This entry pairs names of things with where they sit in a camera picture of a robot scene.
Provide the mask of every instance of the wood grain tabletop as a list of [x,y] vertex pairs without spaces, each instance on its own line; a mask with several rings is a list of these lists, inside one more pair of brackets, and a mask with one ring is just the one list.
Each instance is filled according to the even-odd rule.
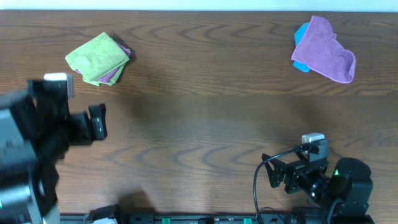
[[[292,66],[294,33],[313,14],[354,52],[352,83]],[[58,163],[61,212],[120,203],[133,211],[254,213],[261,154],[321,132],[330,143],[328,174],[341,157],[368,164],[368,213],[376,223],[398,222],[397,14],[0,11],[0,93],[72,72],[66,54],[102,32],[135,57],[114,86],[76,74],[71,111],[106,103],[109,135],[71,147]],[[303,192],[272,189],[265,169],[257,194],[260,207],[307,205]]]

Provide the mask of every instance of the folded cloth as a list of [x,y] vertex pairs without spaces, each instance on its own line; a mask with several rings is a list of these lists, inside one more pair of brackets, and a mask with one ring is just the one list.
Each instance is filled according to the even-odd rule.
[[[300,43],[301,39],[303,38],[305,31],[307,31],[308,25],[310,25],[309,22],[304,23],[294,34],[294,41],[296,43],[296,46]],[[299,69],[302,72],[309,72],[311,69],[306,66],[304,63],[300,63],[298,61],[293,62],[293,66],[297,69]]]
[[[122,45],[120,45],[120,44],[118,44],[118,43],[116,43],[116,44],[123,50],[123,52],[124,52],[127,56],[130,56],[130,54],[131,54],[130,49],[127,49],[127,48],[123,47]],[[108,82],[110,81],[110,79],[116,74],[116,72],[117,72],[118,70],[120,70],[120,71],[123,70],[123,67],[124,67],[124,65],[121,65],[119,68],[115,68],[114,70],[112,70],[112,71],[109,72],[108,74],[104,75],[103,77],[97,79],[96,81],[86,81],[86,80],[85,80],[85,81],[86,81],[87,83],[91,83],[91,84],[96,85],[96,86],[99,86],[100,83],[108,84]]]
[[86,81],[95,81],[124,65],[129,57],[105,32],[69,53],[65,59]]
[[312,16],[292,60],[336,82],[350,83],[354,79],[355,56],[337,42],[329,21],[323,17]]

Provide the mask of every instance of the purple towel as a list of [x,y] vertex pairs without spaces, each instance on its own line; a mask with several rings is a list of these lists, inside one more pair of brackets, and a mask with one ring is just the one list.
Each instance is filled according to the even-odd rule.
[[329,21],[323,17],[312,16],[292,60],[304,63],[336,82],[350,83],[354,78],[354,54],[337,42]]
[[[116,44],[124,51],[124,53],[126,53],[127,56],[130,56],[130,54],[131,54],[130,49],[127,49],[127,48],[123,47],[122,45],[120,45],[120,44],[118,44],[118,43],[116,43]],[[109,82],[110,79],[114,76],[114,74],[115,74],[119,69],[123,69],[123,66],[120,66],[120,67],[118,67],[118,68],[115,68],[114,70],[110,71],[108,74],[106,74],[106,75],[104,75],[103,77],[97,79],[97,81],[101,81],[101,82],[103,82],[103,83]]]

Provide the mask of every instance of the green cloth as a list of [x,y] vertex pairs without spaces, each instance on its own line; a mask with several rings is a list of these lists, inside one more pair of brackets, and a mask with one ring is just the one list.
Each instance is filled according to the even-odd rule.
[[[83,75],[85,82],[96,85],[97,79],[124,65],[129,60],[129,57],[112,38],[103,32],[69,53],[65,59],[73,70],[78,70]],[[112,79],[115,78],[117,80],[121,71],[122,69],[119,69]]]

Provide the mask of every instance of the white background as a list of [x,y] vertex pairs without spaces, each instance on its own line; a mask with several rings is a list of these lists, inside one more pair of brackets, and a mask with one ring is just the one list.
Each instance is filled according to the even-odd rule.
[[0,0],[0,9],[398,12],[398,0]]

